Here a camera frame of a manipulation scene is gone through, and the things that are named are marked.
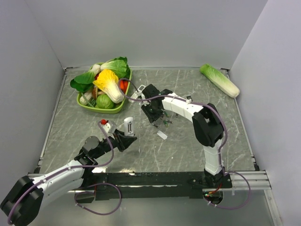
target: purple cable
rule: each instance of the purple cable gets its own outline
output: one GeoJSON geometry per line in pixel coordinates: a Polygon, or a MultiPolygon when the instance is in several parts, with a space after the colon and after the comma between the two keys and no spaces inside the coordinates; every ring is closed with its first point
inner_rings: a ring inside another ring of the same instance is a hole
{"type": "Polygon", "coordinates": [[[74,201],[75,201],[76,205],[78,205],[79,207],[81,207],[81,208],[83,208],[84,210],[87,210],[87,211],[89,211],[89,212],[91,212],[91,213],[94,213],[94,214],[96,214],[96,215],[101,215],[101,216],[110,215],[110,214],[112,214],[113,212],[115,212],[115,211],[119,208],[119,206],[120,206],[120,204],[121,204],[121,192],[120,192],[120,190],[119,190],[115,185],[110,184],[110,183],[99,183],[99,184],[95,184],[95,185],[90,185],[90,186],[88,186],[87,188],[89,188],[89,187],[94,187],[94,186],[98,186],[98,185],[109,185],[109,186],[114,187],[114,188],[118,191],[118,194],[119,194],[119,202],[118,202],[116,208],[113,209],[111,212],[108,212],[108,213],[98,213],[98,212],[95,212],[95,211],[93,211],[93,210],[88,209],[88,208],[85,207],[85,206],[80,205],[80,204],[76,201],[76,197],[77,197],[79,194],[94,194],[93,192],[81,192],[81,193],[78,193],[78,194],[76,194],[76,195],[74,196],[74,201]]]}
{"type": "MultiPolygon", "coordinates": [[[[101,165],[94,165],[94,166],[89,166],[89,165],[88,165],[88,166],[82,166],[82,165],[78,165],[78,166],[66,167],[66,168],[61,169],[61,170],[59,170],[58,172],[56,172],[56,173],[54,173],[54,174],[52,174],[52,175],[49,175],[48,177],[44,178],[43,180],[40,180],[39,182],[37,182],[36,184],[34,184],[33,186],[31,186],[26,192],[24,192],[23,195],[21,195],[21,197],[16,201],[16,203],[14,204],[13,208],[11,209],[11,211],[9,212],[9,215],[8,215],[8,224],[9,224],[9,225],[13,225],[13,223],[11,222],[11,217],[12,217],[14,211],[16,210],[16,207],[20,204],[20,202],[22,201],[22,199],[23,199],[23,198],[24,198],[24,197],[25,197],[32,189],[34,189],[35,187],[41,185],[42,183],[46,182],[47,180],[49,180],[49,179],[51,179],[51,178],[53,178],[53,177],[59,175],[60,173],[69,170],[69,168],[70,168],[70,169],[74,169],[74,168],[96,168],[96,167],[106,166],[106,165],[108,165],[108,164],[113,160],[113,158],[114,158],[114,148],[113,148],[113,145],[112,145],[110,139],[108,138],[107,133],[105,132],[105,130],[104,130],[103,127],[101,126],[101,123],[100,123],[100,122],[98,122],[98,126],[99,126],[100,130],[103,132],[105,138],[107,139],[107,141],[108,141],[108,143],[109,143],[109,145],[110,145],[110,148],[111,148],[111,151],[112,151],[112,156],[111,156],[110,160],[107,161],[107,162],[104,163],[104,164],[101,164],[101,165]]],[[[121,203],[121,195],[120,195],[118,207],[120,206],[120,203],[121,203]]]]}
{"type": "MultiPolygon", "coordinates": [[[[120,88],[120,81],[121,81],[121,80],[126,80],[126,81],[132,83],[132,85],[134,86],[134,88],[136,89],[136,91],[137,91],[137,92],[139,92],[139,91],[138,91],[137,87],[134,85],[134,83],[133,83],[132,81],[130,81],[130,79],[126,79],[126,78],[121,78],[121,79],[119,79],[119,81],[118,81],[118,88],[119,88],[121,94],[122,94],[125,98],[127,98],[127,99],[129,99],[129,100],[138,101],[138,102],[143,102],[143,101],[150,101],[150,100],[153,100],[153,99],[156,99],[156,98],[160,98],[160,97],[168,97],[168,98],[173,98],[173,99],[177,99],[177,100],[181,100],[181,101],[185,101],[185,102],[186,102],[185,99],[182,99],[182,98],[180,98],[180,97],[169,96],[169,95],[159,95],[159,96],[151,97],[151,98],[148,98],[148,99],[133,99],[133,98],[131,98],[131,97],[125,95],[125,94],[123,93],[123,91],[121,90],[121,88],[120,88]]],[[[218,154],[218,156],[219,156],[219,164],[222,165],[221,149],[222,149],[222,147],[226,144],[227,139],[228,139],[228,131],[227,131],[225,122],[222,120],[222,118],[221,118],[220,115],[217,113],[217,111],[216,111],[215,109],[213,109],[211,106],[206,105],[206,104],[204,104],[204,103],[198,103],[198,102],[193,102],[193,101],[191,101],[191,104],[199,105],[199,106],[203,106],[203,107],[209,108],[209,109],[216,115],[216,117],[220,120],[220,122],[221,122],[221,124],[222,124],[222,127],[223,127],[223,129],[224,129],[224,132],[225,132],[225,139],[224,139],[223,142],[221,143],[221,146],[218,148],[218,152],[219,152],[219,154],[218,154]]],[[[216,207],[217,207],[217,208],[220,208],[220,209],[226,209],[226,210],[236,210],[236,209],[239,209],[239,208],[245,206],[245,205],[249,202],[250,196],[251,196],[251,187],[250,187],[250,184],[249,184],[248,180],[247,180],[242,174],[237,173],[237,172],[235,172],[235,171],[228,171],[228,172],[226,173],[224,167],[222,167],[222,173],[223,173],[224,176],[226,176],[226,175],[228,175],[228,174],[230,174],[230,173],[235,173],[235,174],[241,176],[241,177],[246,181],[246,183],[247,183],[247,185],[248,185],[248,188],[249,188],[249,192],[248,192],[248,197],[247,197],[246,201],[245,201],[244,203],[242,203],[241,205],[237,206],[237,207],[223,207],[223,206],[216,206],[216,207]]]]}

